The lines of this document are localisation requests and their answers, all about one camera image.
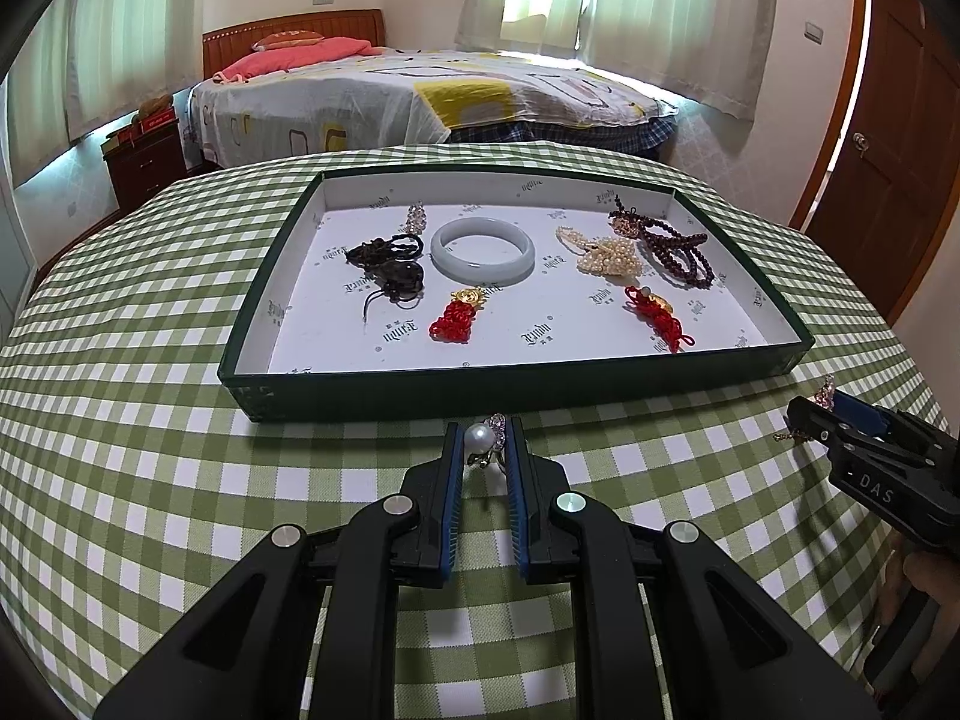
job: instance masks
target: plaid bed skirt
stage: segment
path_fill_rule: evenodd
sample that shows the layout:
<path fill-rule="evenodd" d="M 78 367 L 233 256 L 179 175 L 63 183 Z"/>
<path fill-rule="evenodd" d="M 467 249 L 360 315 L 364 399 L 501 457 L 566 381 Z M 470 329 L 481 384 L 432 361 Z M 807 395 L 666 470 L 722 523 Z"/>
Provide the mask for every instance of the plaid bed skirt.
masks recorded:
<path fill-rule="evenodd" d="M 633 127 L 564 127 L 545 122 L 498 122 L 481 127 L 457 127 L 448 143 L 523 143 L 551 141 L 568 146 L 593 146 L 635 157 L 656 159 L 659 147 L 677 130 L 676 116 L 661 116 Z"/>

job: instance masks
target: green box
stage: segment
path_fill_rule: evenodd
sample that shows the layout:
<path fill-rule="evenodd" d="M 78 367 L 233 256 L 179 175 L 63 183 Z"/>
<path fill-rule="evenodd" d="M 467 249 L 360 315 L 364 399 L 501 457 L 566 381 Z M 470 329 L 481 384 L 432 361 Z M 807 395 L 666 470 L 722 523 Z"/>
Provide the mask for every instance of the green box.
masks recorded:
<path fill-rule="evenodd" d="M 684 235 L 707 232 L 701 250 L 717 274 L 708 290 L 651 266 L 635 282 L 671 302 L 697 346 L 665 351 L 626 311 L 625 282 L 582 274 L 554 237 L 558 225 L 612 236 L 613 196 Z M 343 250 L 397 233 L 415 201 L 427 214 L 424 295 L 409 306 L 371 300 L 363 323 L 362 302 L 376 285 Z M 538 266 L 490 294 L 469 343 L 433 341 L 427 325 L 462 285 L 433 269 L 430 238 L 445 220 L 481 213 L 526 230 Z M 641 259 L 654 262 L 642 249 Z M 811 346 L 769 279 L 680 191 L 563 170 L 440 163 L 318 175 L 253 279 L 218 375 L 254 421 L 439 418 L 740 384 L 789 372 Z"/>

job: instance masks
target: wooden door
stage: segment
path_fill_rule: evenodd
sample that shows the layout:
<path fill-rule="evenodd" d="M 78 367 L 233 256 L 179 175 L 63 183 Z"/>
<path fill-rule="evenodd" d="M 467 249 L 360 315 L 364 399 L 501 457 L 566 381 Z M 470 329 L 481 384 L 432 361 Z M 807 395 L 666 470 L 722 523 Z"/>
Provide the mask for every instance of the wooden door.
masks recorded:
<path fill-rule="evenodd" d="M 955 207 L 960 65 L 918 0 L 872 0 L 856 108 L 808 235 L 888 322 Z"/>

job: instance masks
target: hand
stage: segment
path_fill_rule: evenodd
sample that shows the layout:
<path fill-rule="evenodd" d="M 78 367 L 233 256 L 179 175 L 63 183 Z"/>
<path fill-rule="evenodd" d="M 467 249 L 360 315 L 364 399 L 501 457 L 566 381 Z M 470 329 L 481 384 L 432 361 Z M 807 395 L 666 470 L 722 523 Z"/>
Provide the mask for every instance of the hand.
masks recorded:
<path fill-rule="evenodd" d="M 922 682 L 960 630 L 960 562 L 930 552 L 913 552 L 904 557 L 904 537 L 900 533 L 894 533 L 893 545 L 877 598 L 880 624 L 889 625 L 896 617 L 901 603 L 899 591 L 905 581 L 940 604 L 930 638 L 911 666 L 913 676 Z"/>

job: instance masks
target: green gingham tablecloth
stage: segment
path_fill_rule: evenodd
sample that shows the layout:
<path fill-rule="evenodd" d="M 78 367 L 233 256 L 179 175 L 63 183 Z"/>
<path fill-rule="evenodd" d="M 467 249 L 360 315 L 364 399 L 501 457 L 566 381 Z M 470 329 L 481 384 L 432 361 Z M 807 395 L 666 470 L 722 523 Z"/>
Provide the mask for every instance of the green gingham tablecloth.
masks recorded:
<path fill-rule="evenodd" d="M 404 146 L 176 183 L 67 255 L 0 349 L 0 603 L 76 714 L 272 526 L 347 522 L 440 453 L 439 419 L 251 424 L 216 368 L 319 170 L 443 160 L 676 186 L 766 271 L 816 337 L 789 376 L 523 420 L 575 488 L 648 526 L 694 519 L 837 661 L 856 658 L 888 531 L 827 483 L 818 445 L 774 433 L 789 399 L 829 372 L 944 424 L 860 291 L 807 238 L 670 167 L 550 143 Z M 401 591 L 397 717 L 572 717 L 568 592 L 522 584 L 510 543 L 502 477 L 470 471 L 452 581 Z"/>

